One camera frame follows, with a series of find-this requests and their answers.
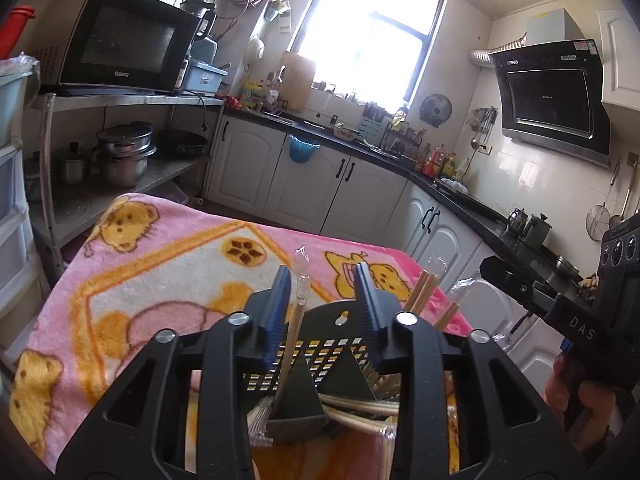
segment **window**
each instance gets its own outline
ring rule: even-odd
[[[418,83],[443,0],[313,0],[292,50],[315,80],[393,112]]]

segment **wooden cutting board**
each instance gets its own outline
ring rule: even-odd
[[[316,62],[293,52],[284,52],[278,68],[282,65],[287,69],[282,85],[278,89],[278,100],[281,105],[284,101],[288,101],[287,110],[301,112],[311,94],[311,83],[316,75]]]

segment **microwave oven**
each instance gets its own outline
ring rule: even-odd
[[[173,92],[200,18],[159,0],[56,0],[30,54],[63,94]]]
[[[593,40],[523,46],[490,58],[505,137],[608,167],[611,130]]]

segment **red plastic object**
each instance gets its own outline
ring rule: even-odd
[[[0,59],[9,57],[9,53],[18,42],[27,20],[36,17],[36,9],[26,5],[14,7],[4,25],[0,27]]]

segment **hanging hole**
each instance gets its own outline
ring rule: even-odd
[[[349,313],[348,311],[345,310],[343,311],[342,314],[340,314],[340,317],[335,320],[335,323],[337,326],[342,326],[347,322],[348,319],[349,319]]]

